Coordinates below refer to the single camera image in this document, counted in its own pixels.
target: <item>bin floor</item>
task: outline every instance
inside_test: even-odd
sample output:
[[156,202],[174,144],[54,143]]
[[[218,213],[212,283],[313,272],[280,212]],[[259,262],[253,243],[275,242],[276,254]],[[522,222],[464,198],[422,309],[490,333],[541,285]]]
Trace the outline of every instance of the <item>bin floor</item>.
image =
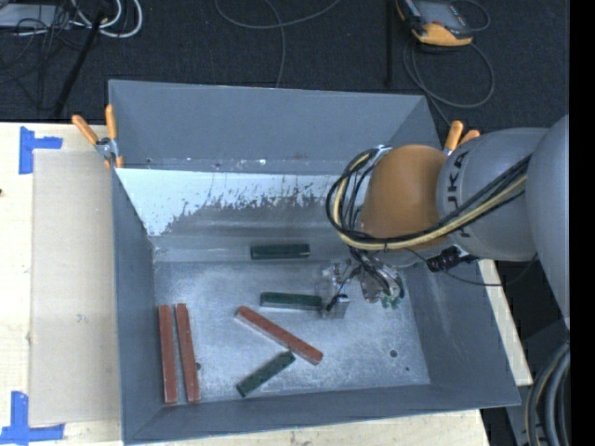
[[323,294],[329,285],[323,268],[309,261],[154,264],[157,303],[188,306],[200,363],[201,402],[240,400],[236,384],[285,350],[236,320],[240,306],[278,323],[324,354],[317,366],[298,357],[250,397],[430,382],[408,295],[398,308],[383,308],[379,302],[365,302],[359,283],[351,282],[345,290],[350,305],[343,319],[259,305],[265,291]]

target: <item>yellow cable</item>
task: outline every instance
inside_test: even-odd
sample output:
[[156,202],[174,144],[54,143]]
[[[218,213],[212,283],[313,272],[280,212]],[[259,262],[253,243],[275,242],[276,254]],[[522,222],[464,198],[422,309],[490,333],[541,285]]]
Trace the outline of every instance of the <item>yellow cable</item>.
[[[357,162],[355,162],[354,164],[351,165],[350,170],[354,166],[359,164],[362,160],[365,160],[368,157],[369,157],[369,154],[362,156]],[[497,196],[487,200],[486,202],[477,206],[476,208],[469,211],[465,215],[459,216],[458,218],[456,218],[455,220],[451,221],[450,223],[444,225],[443,227],[440,227],[430,233],[418,236],[416,238],[412,238],[411,240],[406,240],[406,241],[402,241],[402,242],[393,242],[393,243],[375,243],[375,242],[361,242],[358,240],[354,240],[350,236],[348,236],[344,233],[341,233],[340,231],[338,232],[338,235],[345,244],[348,244],[349,246],[352,246],[354,248],[364,249],[364,250],[402,249],[402,248],[407,248],[410,246],[415,246],[420,243],[426,243],[426,242],[434,240],[440,236],[443,236],[444,234],[447,234],[451,231],[456,230],[458,227],[464,225],[465,223],[475,219],[479,215],[492,209],[494,206],[496,206],[498,203],[500,203],[502,200],[504,200],[510,193],[512,193],[517,188],[519,188],[524,183],[524,181],[526,179],[527,179],[527,175],[520,177],[512,185],[507,187],[505,190],[502,190]],[[340,219],[339,219],[339,215],[338,215],[339,200],[343,194],[343,191],[346,189],[347,182],[348,182],[348,180],[346,178],[341,181],[341,183],[339,184],[338,189],[337,189],[337,195],[335,197],[335,201],[333,203],[332,216],[333,216],[334,221],[338,225],[340,225]]]

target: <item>gray bin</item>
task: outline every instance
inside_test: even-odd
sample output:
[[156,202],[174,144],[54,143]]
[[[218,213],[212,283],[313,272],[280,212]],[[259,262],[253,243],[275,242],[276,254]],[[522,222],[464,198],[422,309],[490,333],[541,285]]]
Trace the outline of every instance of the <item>gray bin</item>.
[[[349,258],[326,219],[330,184],[378,144],[439,147],[420,96],[110,81],[126,167],[112,171],[125,444],[520,404],[484,288],[416,265],[395,310],[348,285],[343,319],[261,308],[263,291],[316,294]],[[305,259],[250,246],[307,243]],[[453,272],[481,280],[476,265]],[[188,305],[203,392],[165,406],[156,306]],[[234,385],[283,351],[233,318],[246,305],[320,349],[242,398]]]

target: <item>rectangular block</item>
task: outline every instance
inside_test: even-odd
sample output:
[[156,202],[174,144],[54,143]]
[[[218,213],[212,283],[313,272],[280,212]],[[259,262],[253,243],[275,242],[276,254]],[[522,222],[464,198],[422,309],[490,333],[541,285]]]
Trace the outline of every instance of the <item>rectangular block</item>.
[[271,378],[287,368],[295,360],[296,357],[294,357],[294,354],[289,350],[280,353],[272,360],[262,365],[258,370],[247,376],[244,380],[236,385],[236,388],[240,392],[240,395],[246,397],[250,394],[250,392],[271,380]]
[[176,304],[176,321],[178,322],[179,354],[182,358],[182,372],[184,373],[184,386],[188,403],[196,403],[201,398],[196,373],[196,359],[194,345],[192,344],[192,331],[190,317],[186,304]]
[[254,260],[303,259],[309,255],[309,244],[263,244],[250,247],[250,257]]
[[289,348],[293,353],[299,355],[302,359],[309,361],[312,365],[318,365],[323,359],[323,352],[304,342],[302,339],[296,337],[290,332],[287,332],[280,325],[277,325],[276,323],[269,321],[267,318],[262,317],[251,308],[241,306],[237,310],[235,317],[239,321],[242,321],[250,327],[262,332],[275,342],[286,348]]
[[164,374],[164,402],[171,405],[178,401],[176,356],[174,352],[174,323],[170,306],[159,306],[158,313],[161,363]]
[[299,310],[318,310],[323,306],[323,299],[319,295],[261,293],[260,305],[264,308],[296,308]]

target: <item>white cable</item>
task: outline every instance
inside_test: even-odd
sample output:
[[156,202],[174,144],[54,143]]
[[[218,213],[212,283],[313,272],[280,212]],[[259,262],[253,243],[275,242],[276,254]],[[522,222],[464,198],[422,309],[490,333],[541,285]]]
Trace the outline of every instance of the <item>white cable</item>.
[[[83,23],[81,23],[80,21],[71,20],[71,24],[72,25],[76,25],[76,26],[84,26],[84,27],[87,27],[87,28],[91,28],[93,26],[93,23],[91,22],[91,20],[89,20],[85,16],[85,14],[78,7],[78,2],[76,0],[71,0],[71,3],[73,4],[74,8],[76,8],[76,15],[83,21]],[[117,5],[117,7],[118,7],[118,11],[117,11],[116,16],[113,18],[112,21],[108,21],[106,23],[101,24],[99,26],[100,29],[102,29],[102,28],[108,28],[108,27],[114,25],[115,23],[118,22],[118,20],[122,16],[122,2],[120,0],[115,0],[115,3]]]
[[[108,32],[107,30],[104,30],[104,28],[114,25],[122,17],[122,3],[120,0],[115,0],[115,1],[116,1],[116,5],[118,6],[117,15],[111,21],[108,21],[108,22],[100,25],[99,32],[101,34],[103,34],[104,36],[109,36],[110,38],[129,38],[130,36],[134,36],[135,34],[137,34],[140,31],[140,28],[142,27],[142,8],[140,6],[139,0],[132,0],[135,5],[135,9],[137,10],[137,14],[138,14],[137,25],[135,26],[135,28],[133,30],[131,30],[128,33],[112,33],[112,32]],[[71,21],[71,23],[74,25],[85,26],[86,28],[91,28],[93,26],[93,24],[83,14],[83,12],[78,8],[78,4],[77,4],[76,0],[71,0],[71,2],[74,5],[74,7],[76,8],[76,15],[84,22],[84,23],[80,23],[79,21]]]

